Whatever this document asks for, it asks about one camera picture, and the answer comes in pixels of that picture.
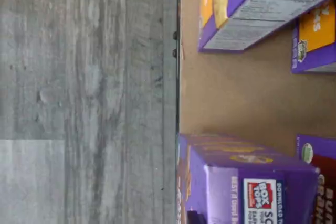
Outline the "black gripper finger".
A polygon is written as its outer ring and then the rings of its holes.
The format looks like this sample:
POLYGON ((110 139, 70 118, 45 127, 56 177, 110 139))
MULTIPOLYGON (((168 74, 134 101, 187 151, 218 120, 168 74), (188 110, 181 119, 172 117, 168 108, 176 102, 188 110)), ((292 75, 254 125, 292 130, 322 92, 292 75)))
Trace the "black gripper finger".
POLYGON ((194 210, 194 209, 190 209, 187 211, 186 223, 187 224, 207 224, 204 215, 201 212, 194 210))

